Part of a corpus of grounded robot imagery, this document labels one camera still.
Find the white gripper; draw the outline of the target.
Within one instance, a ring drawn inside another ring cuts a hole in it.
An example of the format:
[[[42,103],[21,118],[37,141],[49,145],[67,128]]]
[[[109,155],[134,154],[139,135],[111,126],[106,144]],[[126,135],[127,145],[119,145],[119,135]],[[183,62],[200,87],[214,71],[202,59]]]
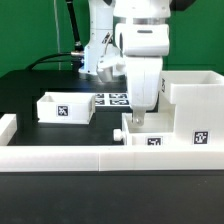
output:
[[[169,53],[169,26],[117,24],[115,43],[124,60],[132,122],[144,124],[144,111],[155,107],[163,57]]]

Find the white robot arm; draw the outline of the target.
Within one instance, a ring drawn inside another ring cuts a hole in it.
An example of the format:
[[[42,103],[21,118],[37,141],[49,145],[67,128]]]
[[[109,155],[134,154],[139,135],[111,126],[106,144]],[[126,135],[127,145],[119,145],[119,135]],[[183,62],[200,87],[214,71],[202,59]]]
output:
[[[173,11],[196,0],[88,0],[90,40],[84,47],[83,78],[101,82],[126,80],[132,122],[144,124],[155,108],[163,58],[169,54]]]

